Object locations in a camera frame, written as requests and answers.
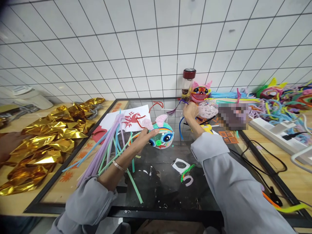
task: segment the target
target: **white container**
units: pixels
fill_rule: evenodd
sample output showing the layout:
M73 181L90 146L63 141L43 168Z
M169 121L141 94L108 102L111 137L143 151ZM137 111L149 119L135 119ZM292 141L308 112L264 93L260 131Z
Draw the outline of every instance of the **white container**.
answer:
M53 106L53 104L44 96L31 87L20 86L13 89L13 95L17 98L23 99L34 106L46 110Z

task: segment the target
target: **white cable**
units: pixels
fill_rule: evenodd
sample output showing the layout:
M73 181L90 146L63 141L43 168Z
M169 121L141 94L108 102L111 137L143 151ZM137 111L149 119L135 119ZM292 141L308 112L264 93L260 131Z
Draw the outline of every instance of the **white cable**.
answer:
M311 145L311 146L308 146L307 148L305 148L305 149L303 149L303 150L301 150L301 151L299 151L299 152L297 152L297 153L295 153L293 156L291 156L290 161L291 161L293 164L295 164L297 167L300 167L301 169L303 169L303 170L305 170L305 171L307 171L307 172L309 172L309 173L312 173L312 170L307 169L306 167L300 165L299 163L297 163L297 162L295 161L295 159L296 159L297 157L299 157L300 155L302 155L302 154L308 152L309 150L312 150L312 145Z
M309 130L309 128L306 126L306 115L305 114L301 114L302 116L303 116L303 119L304 119L304 121L303 121L303 125L304 125L304 127L305 127L305 130L308 132L308 133L310 133L311 135L312 135L312 132Z

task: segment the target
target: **grid tile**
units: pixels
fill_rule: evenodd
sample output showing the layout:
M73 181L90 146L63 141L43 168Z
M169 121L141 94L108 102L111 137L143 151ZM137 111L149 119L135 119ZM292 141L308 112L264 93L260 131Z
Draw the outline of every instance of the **grid tile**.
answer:
M272 77L304 84L310 21L310 0L12 0L0 22L0 103L24 102L16 85L54 103L175 97L187 67L218 92Z

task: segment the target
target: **black table frame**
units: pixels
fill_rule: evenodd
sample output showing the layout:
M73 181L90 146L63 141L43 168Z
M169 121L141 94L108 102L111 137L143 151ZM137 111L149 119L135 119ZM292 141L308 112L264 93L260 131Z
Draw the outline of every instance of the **black table frame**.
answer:
M65 211L64 203L43 203L41 200L58 180L64 170L70 162L75 158L79 150L84 146L89 137L91 137L93 131L98 127L102 119L106 116L107 113L116 105L118 101L132 101L132 100L145 100L145 101L159 101L159 100L174 100L176 97L172 98L129 98L129 99L116 99L111 106L106 110L103 116L98 120L98 122L92 127L88 132L88 137L84 138L81 143L74 149L72 154L66 159L64 164L56 171L48 183L43 187L43 189L38 193L35 199L29 204L25 209L24 213L32 214L54 214L59 215ZM249 138L243 131L239 131L242 139L245 142L249 141ZM256 146L251 143L250 149L253 152L254 156L259 160L263 165L265 170L273 174L274 170L271 165L266 161L263 155L258 151ZM273 181L277 186L280 187L284 196L289 197L290 202L293 205L299 204L300 202L296 196L290 191L287 185L282 181L278 175L272 176ZM283 217L288 221L292 227L300 228L312 228L312 217L305 210L300 210L296 214L282 214ZM195 222L205 222L208 226L223 226L224 220L221 211L203 211L203 210L163 210L157 208L144 208L144 207L123 207L123 206L112 206L108 216L110 217L123 217L123 218L144 218L144 219L162 219L162 220L180 220L180 221L195 221Z

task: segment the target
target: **wooden table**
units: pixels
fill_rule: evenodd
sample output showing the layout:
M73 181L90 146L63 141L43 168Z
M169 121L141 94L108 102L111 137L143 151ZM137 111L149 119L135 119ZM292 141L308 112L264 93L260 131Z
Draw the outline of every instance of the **wooden table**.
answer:
M19 120L13 121L9 126L7 126L4 129L0 130L1 132L12 132L12 131L21 131L24 127L35 121L36 119L46 116L49 114L53 109L55 109L57 106L54 106L53 108L49 110L40 110L36 113L27 114L22 116ZM99 116L101 116L107 108L100 110ZM308 123L312 123L312 116L308 116ZM262 134L254 130L252 127L249 127L248 130L244 131L245 134L253 140L258 141L260 144L262 144L267 150L269 150L271 153L279 157L288 167L288 170L286 172L282 172L279 174L280 178L284 181L284 183L288 186L288 188L292 191L292 193L297 197L299 200L303 200L309 204L312 204L312 175L308 172L298 168L290 161L290 155L283 151L281 148L276 146L274 143L272 143L269 139L264 137ZM242 150L246 149L246 144L242 139L239 140L239 147ZM267 159L269 164L276 170L281 170L282 165L279 161L277 161L275 158L270 156L267 152L264 150L260 150L260 152L264 155L264 157ZM246 152L246 157L249 161L251 161L256 166L262 168L261 164L257 161L257 159L254 157L252 152L249 150ZM5 182L5 177L7 175L8 171L4 171L3 169L0 170L0 183ZM11 195L11 196L0 196L0 214L2 215L38 215L38 214L23 214L23 211L25 208L30 204L30 202L36 197L36 195L40 192L40 190L44 187L44 185L47 183L47 181L52 177L54 173L50 173L48 177L45 179L44 183L36 190L29 191L26 193ZM274 184L274 182L267 176L262 174L266 182L269 186L273 186L276 193L279 195L282 195L281 191L277 188L277 186ZM286 199L281 198L284 207L290 206L289 201ZM312 209L307 209L310 215L312 215ZM51 214L40 214L40 216L55 216Z
M123 104L120 106L122 109L126 106L128 101L121 101ZM105 111L111 106L113 101L105 101L103 103L104 108L99 110L99 115L94 119L97 122L100 117L105 113ZM18 120L12 121L5 128L0 129L0 133L7 132L20 132L23 128L37 120L38 118L47 116L51 111L61 105L71 106L69 103L62 103L54 105L52 108L47 110L39 110L35 113L30 113L23 115ZM28 205L34 200L42 188L47 184L51 179L54 173L59 169L60 165L58 164L52 173L49 173L44 179L41 186L35 190L14 194L10 196L0 196L0 214L1 215L23 215L23 216L42 216L42 214L25 214L23 211L28 207ZM12 170L12 167L3 166L0 169L0 184L7 182L7 174ZM57 216L51 214L45 214L44 216Z

